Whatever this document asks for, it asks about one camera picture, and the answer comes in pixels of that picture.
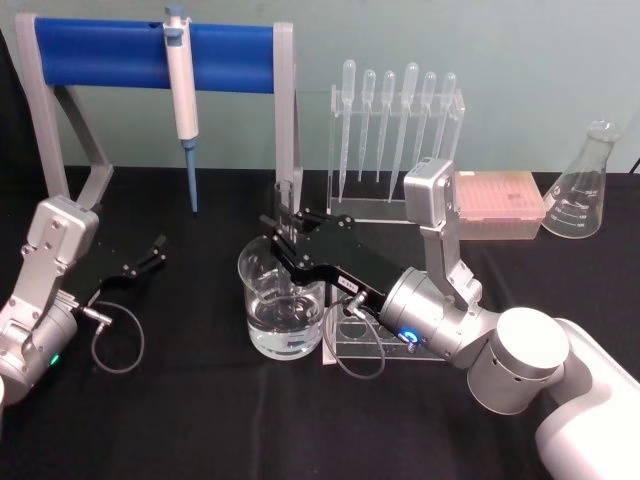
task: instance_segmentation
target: cable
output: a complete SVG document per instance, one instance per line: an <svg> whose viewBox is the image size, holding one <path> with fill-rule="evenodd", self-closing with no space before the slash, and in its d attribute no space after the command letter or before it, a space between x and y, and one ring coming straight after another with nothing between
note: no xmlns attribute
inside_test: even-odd
<svg viewBox="0 0 640 480"><path fill-rule="evenodd" d="M638 168L638 165L640 165L640 158L638 159L638 161L636 161L636 163L633 164L633 167L631 167L631 170L629 170L629 173L635 173L636 168Z"/></svg>
<svg viewBox="0 0 640 480"><path fill-rule="evenodd" d="M108 367L104 363L102 363L102 361L98 358L98 354L96 353L96 345L98 343L98 337L102 333L102 327L103 327L102 324L96 330L96 333L93 336L93 340L91 341L91 356L93 357L93 360L96 362L96 364L100 368L102 368L105 372L113 373L113 374L116 374L116 375L129 373L131 370L133 370L138 365L140 365L140 362L142 361L142 356L144 355L144 330L142 329L142 324L140 323L140 320L138 320L138 318L130 310L128 310L127 308L125 308L122 305L119 305L117 303L98 301L98 302L95 302L94 305L102 305L104 307L112 307L112 308L115 308L117 310L122 311L123 313L126 313L129 316L129 318L131 318L131 320L133 320L133 323L138 328L138 332L140 332L140 351L138 352L138 358L136 358L135 362L133 362L130 366L128 366L126 368L115 369L115 368Z"/></svg>
<svg viewBox="0 0 640 480"><path fill-rule="evenodd" d="M365 324L367 325L367 327L369 327L369 329L371 330L371 332L373 333L374 338L376 339L376 343L378 344L378 348L380 349L380 366L378 367L378 370L376 370L374 373L372 373L371 375L362 375L360 373L356 373L353 370L351 370L349 367L347 367L342 360L340 360L338 358L338 355L336 354L333 345L331 343L331 339L330 339L330 335L329 335L329 313L331 312L331 310L333 310L335 307L337 307L338 305L345 305L346 302L344 300L337 300L335 302L333 302L331 305L329 305L329 308L327 308L327 310L324 312L324 316L323 316L323 327L322 327L322 336L324 337L324 343L327 345L327 348L329 349L329 352L331 352L331 356L335 359L336 363L338 365L340 365L340 368L342 368L342 370L345 371L345 373L347 373L348 375L357 378L359 380L373 380L374 378L379 377L382 372L384 372L384 367L385 367L385 354L384 354L384 347L382 346L382 342L380 341L380 337L378 337L378 334L376 333L375 328L373 328L373 325L371 325L371 323L369 322L369 320L365 319Z"/></svg>

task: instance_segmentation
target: pipette rack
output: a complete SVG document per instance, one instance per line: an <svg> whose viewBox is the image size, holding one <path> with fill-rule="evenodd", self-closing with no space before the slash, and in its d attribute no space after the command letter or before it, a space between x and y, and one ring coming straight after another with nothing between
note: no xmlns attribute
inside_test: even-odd
<svg viewBox="0 0 640 480"><path fill-rule="evenodd" d="M379 90L382 84L380 79L376 85ZM402 84L402 79L396 82L396 92L394 93L389 113L388 126L386 131L385 146L383 150L381 172L379 181L376 182L377 167L377 145L381 114L383 110L381 93L376 91L371 103L369 128L366 142L366 154L364 159L364 171L362 179L358 180L359 169L359 141L360 127L362 125L363 113L365 112L362 95L360 92L361 79L356 77L355 98L351 109L351 127L348 143L348 166L347 178L345 182L342 199L339 199L339 170L340 152L342 144L342 122L344 106L342 103L341 91L336 85L331 87L331 119L329 130L329 155L328 155L328 183L327 183L327 213L332 215L349 214L360 222L371 223L408 223L406 221L404 206L403 173L410 170L415 164L414 148L416 144L418 123L421 112L421 97L419 92L423 75L420 75L418 88L414 95L409 112L407 130L400 164L400 175L396 184L393 199L388 200L390 187L390 170L393 166L394 154L398 138L398 129L402 113L401 93L398 91L398 84ZM443 107L450 100L448 108ZM433 157L434 151L439 151L438 158L452 160L455 156L458 138L464 120L465 105L460 89L454 90L452 95L436 93L433 95L429 108L426 128L422 137L419 159ZM437 149L434 149L436 138L436 127L440 118L445 116L444 132Z"/></svg>

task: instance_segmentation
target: pipette tip box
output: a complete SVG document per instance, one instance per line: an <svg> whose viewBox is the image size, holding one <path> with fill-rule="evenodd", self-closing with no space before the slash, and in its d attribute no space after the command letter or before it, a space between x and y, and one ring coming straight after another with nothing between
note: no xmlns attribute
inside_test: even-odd
<svg viewBox="0 0 640 480"><path fill-rule="evenodd" d="M546 209L530 172L456 172L461 240L530 240Z"/></svg>

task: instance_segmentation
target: glass beaker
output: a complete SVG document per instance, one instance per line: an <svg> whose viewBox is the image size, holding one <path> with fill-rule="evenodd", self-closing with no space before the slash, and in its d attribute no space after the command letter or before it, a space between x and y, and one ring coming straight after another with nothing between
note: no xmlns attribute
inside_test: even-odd
<svg viewBox="0 0 640 480"><path fill-rule="evenodd" d="M251 342L269 358L294 360L322 339L324 283L296 286L280 267L265 236L251 241L238 258Z"/></svg>
<svg viewBox="0 0 640 480"><path fill-rule="evenodd" d="M544 195L542 225L564 238L586 238L602 224L607 160L621 137L614 123L595 121L578 157Z"/></svg>

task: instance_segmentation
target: pipette stand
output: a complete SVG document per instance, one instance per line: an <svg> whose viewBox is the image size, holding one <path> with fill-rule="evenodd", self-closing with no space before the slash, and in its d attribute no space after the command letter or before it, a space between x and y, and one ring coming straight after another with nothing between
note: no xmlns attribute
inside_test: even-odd
<svg viewBox="0 0 640 480"><path fill-rule="evenodd" d="M89 157L91 173L78 203L91 208L102 197L113 166L73 86L168 89L162 22L43 18L20 13L15 23L24 89L49 195L69 197L55 111L57 99ZM196 90L273 94L276 180L293 184L297 211L302 164L293 25L192 24L191 46Z"/></svg>
<svg viewBox="0 0 640 480"><path fill-rule="evenodd" d="M408 171L414 166L414 146L418 127L421 93L416 93L411 104L411 111L407 122L405 145L400 164L400 176L394 192L394 198L389 202L390 172L393 165L393 157L397 141L398 126L401 115L401 94L395 93L391 103L389 124L385 139L384 154L380 172L380 181L376 183L376 145L378 143L378 130L382 113L382 101L380 92L373 97L369 120L367 150L365 154L364 171L362 181L358 181L358 149L362 114L364 112L362 95L356 92L351 111L351 135L349 136L348 171L345 182L342 201L339 199L338 172L340 168L340 150L342 131L343 105L341 92L335 85L331 88L331 119L329 130L329 158L328 158L328 183L327 183L327 213L332 215L348 214L359 222L370 223L409 223L406 220L404 205L404 193L402 191L403 171ZM458 145L460 129L464 120L465 105L462 92L458 89L453 93L451 105L446 111L442 111L442 95L435 94L431 103L430 113L427 119L419 160L431 157L435 142L436 125L442 115L446 115L444 133L439 147L438 158L453 160Z"/></svg>

